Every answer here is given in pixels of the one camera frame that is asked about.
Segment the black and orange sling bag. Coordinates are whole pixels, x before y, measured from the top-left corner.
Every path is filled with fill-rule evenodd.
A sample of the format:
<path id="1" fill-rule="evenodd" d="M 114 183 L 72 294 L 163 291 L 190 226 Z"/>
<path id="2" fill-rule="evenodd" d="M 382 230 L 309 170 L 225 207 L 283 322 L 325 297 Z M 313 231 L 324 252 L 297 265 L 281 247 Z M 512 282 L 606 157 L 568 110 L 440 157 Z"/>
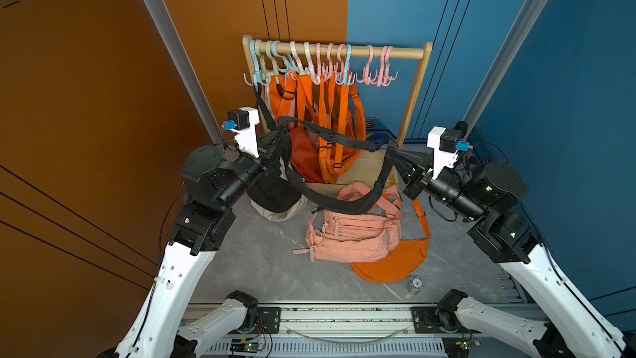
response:
<path id="1" fill-rule="evenodd" d="M 362 141 L 359 139 L 353 139 L 344 134 L 338 134 L 331 129 L 289 116 L 283 116 L 276 121 L 278 131 L 283 134 L 288 134 L 287 124 L 301 124 L 307 129 L 310 129 L 319 138 L 326 140 L 326 142 L 340 144 L 348 148 L 359 149 L 363 151 L 378 151 L 384 145 L 387 146 L 387 152 L 384 156 L 384 161 L 381 167 L 381 171 L 378 175 L 378 179 L 375 181 L 373 188 L 370 192 L 367 192 L 361 198 L 354 201 L 345 202 L 338 200 L 334 197 L 328 197 L 319 192 L 312 190 L 306 182 L 302 180 L 302 177 L 296 170 L 296 168 L 289 163 L 291 159 L 291 139 L 286 136 L 283 144 L 282 158 L 286 165 L 286 175 L 288 181 L 296 187 L 309 201 L 315 203 L 319 207 L 334 211 L 346 215 L 363 215 L 373 208 L 376 202 L 382 197 L 384 185 L 387 181 L 391 170 L 394 167 L 392 163 L 391 150 L 398 150 L 398 146 L 394 141 L 384 140 L 384 142 L 375 144 L 372 142 Z"/>

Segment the pink crescent sling bag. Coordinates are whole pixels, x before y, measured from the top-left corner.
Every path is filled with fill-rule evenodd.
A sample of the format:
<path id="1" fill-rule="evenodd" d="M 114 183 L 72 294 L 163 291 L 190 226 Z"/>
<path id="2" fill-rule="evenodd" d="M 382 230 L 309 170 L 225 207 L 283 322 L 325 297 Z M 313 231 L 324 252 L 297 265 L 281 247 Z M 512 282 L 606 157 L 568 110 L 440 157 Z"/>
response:
<path id="1" fill-rule="evenodd" d="M 369 188 L 360 182 L 353 182 L 340 189 L 337 197 L 322 195 L 311 188 L 303 195 L 324 210 L 342 215 L 366 215 L 374 207 L 380 207 L 391 216 L 398 216 L 402 200 L 398 184 L 384 187 L 382 183 Z"/>

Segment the orange crescent sling bag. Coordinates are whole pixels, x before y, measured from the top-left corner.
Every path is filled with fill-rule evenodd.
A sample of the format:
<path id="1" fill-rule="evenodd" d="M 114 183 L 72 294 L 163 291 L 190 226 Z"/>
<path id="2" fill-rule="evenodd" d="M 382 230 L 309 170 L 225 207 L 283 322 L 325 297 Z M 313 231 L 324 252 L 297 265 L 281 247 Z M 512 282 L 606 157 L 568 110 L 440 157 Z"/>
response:
<path id="1" fill-rule="evenodd" d="M 395 283 L 406 279 L 427 258 L 431 232 L 427 216 L 419 200 L 413 202 L 422 229 L 426 235 L 420 240 L 401 240 L 388 255 L 374 263 L 352 263 L 352 270 L 363 280 L 373 283 Z"/>

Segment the pink rectangular waist bag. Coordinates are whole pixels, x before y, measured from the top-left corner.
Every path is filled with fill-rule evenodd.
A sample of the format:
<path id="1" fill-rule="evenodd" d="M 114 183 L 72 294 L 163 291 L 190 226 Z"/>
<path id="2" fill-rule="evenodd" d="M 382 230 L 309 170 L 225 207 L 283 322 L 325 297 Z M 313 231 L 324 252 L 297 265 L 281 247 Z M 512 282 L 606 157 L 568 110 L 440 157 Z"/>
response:
<path id="1" fill-rule="evenodd" d="M 395 250 L 402 238 L 400 210 L 382 215 L 345 215 L 323 211 L 321 225 L 308 224 L 306 248 L 295 255 L 308 255 L 312 262 L 374 263 Z"/>

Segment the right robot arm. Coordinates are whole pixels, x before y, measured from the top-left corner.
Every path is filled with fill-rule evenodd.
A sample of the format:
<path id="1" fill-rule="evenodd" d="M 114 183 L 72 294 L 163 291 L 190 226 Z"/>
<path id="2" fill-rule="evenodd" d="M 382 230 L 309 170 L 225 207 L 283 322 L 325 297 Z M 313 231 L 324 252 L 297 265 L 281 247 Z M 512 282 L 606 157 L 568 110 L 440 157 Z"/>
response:
<path id="1" fill-rule="evenodd" d="M 470 238 L 490 260 L 525 289 L 546 315 L 530 321 L 485 306 L 452 289 L 437 304 L 437 321 L 446 331 L 478 331 L 532 357 L 633 357 L 634 332 L 608 321 L 560 270 L 536 225 L 515 213 L 528 186 L 507 163 L 478 167 L 463 182 L 452 167 L 439 174 L 433 156 L 388 149 L 414 200 L 425 192 L 472 227 Z"/>

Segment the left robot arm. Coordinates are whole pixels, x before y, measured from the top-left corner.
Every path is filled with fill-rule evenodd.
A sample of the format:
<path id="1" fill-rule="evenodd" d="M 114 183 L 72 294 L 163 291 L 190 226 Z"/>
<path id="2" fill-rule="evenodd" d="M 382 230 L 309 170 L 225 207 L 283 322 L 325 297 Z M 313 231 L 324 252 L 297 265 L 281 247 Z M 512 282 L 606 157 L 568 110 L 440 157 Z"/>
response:
<path id="1" fill-rule="evenodd" d="M 236 219 L 233 205 L 262 175 L 280 170 L 290 145 L 278 131 L 258 138 L 256 154 L 241 152 L 233 162 L 220 145 L 190 154 L 182 172 L 186 201 L 169 232 L 152 287 L 124 339 L 103 351 L 103 357 L 200 357 L 228 333 L 253 328 L 258 300 L 240 291 L 195 323 L 182 326 L 181 321 Z"/>

